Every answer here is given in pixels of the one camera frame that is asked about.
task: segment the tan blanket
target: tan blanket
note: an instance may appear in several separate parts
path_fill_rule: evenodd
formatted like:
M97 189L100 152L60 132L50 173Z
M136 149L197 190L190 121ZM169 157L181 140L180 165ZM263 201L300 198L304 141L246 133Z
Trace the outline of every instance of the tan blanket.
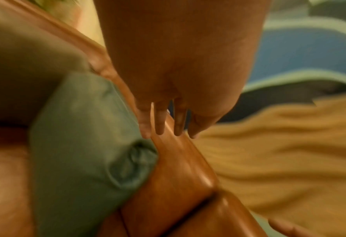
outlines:
M194 140L252 211L346 237L346 95L278 105Z

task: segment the brown leather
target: brown leather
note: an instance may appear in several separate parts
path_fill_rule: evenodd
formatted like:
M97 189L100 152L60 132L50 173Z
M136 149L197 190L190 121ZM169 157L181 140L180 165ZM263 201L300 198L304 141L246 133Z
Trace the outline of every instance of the brown leather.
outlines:
M8 9L10 13L22 16L39 28L45 29L83 51L88 56L93 70L97 74L112 80L118 86L130 107L135 109L132 94L112 67L104 48L76 30L57 22L28 2L0 0L0 6ZM158 237L217 191L218 181L214 172L185 135L174 136L173 123L173 119L168 116L164 135L152 135L152 140L160 157L149 181L119 212L104 221L99 231L99 237ZM28 198L27 150L24 143L26 141L24 131L14 128L10 130L0 128L0 134L4 134L4 136L1 135L3 138L0 139L0 157L9 158L11 163L21 163L18 169L19 173L15 174L17 177L12 177L8 173L3 173L6 177L1 178L0 176L0 180L8 180L8 182L15 179L13 185L0 186L0 195L8 197L10 200L12 196L20 197L20 199L14 200L14 202L18 201L20 203L20 206L18 206L20 209L14 213L15 219L11 221L5 218L0 220L0 223L2 223L0 224L0 231L4 231L1 226L8 225L13 226L15 231L0 236L31 236L32 220ZM8 213L13 212L12 206L6 204L5 207L7 207ZM200 226L200 222L216 223L217 229L215 232L211 232L208 228L204 228L206 231L201 232L195 230ZM221 229L222 222L228 229ZM259 229L259 225L239 201L235 201L227 194L221 194L209 202L207 206L202 207L199 212L180 226L176 232L172 232L171 235L196 233L196 236L203 236L207 232L213 234L210 236L229 236L229 233L224 232L224 230L229 230L233 231L232 233L235 236L240 237L265 237Z
M168 237L267 237L250 212L233 194L220 192Z

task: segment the hand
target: hand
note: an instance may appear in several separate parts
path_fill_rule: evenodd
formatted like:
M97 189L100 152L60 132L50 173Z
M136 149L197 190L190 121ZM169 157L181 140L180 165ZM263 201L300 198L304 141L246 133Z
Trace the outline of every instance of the hand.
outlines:
M310 232L309 230L292 224L287 221L278 220L278 219L269 219L269 225L279 233L287 237L323 237L321 235Z
M107 50L135 97L144 138L163 134L174 102L174 134L217 122L250 74L270 0L95 0Z

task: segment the leather couch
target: leather couch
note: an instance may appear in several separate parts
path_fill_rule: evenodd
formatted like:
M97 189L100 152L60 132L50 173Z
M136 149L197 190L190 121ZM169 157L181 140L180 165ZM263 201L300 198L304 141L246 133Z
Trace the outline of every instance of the leather couch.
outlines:
M92 70L113 81L134 109L132 94L103 47L29 2L0 0L0 6L76 46ZM174 136L173 123L168 116L165 133L152 135L160 157L150 179L104 220L98 236L266 237L240 201L219 188L213 170L190 140ZM34 235L28 184L27 133L23 128L0 127L0 237Z

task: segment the pillow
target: pillow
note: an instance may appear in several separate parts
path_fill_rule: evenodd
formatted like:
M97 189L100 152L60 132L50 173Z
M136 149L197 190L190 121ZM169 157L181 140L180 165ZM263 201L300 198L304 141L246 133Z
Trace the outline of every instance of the pillow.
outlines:
M30 125L68 72L89 70L77 48L0 9L0 123Z
M114 84L70 74L29 131L40 237L92 236L157 161Z

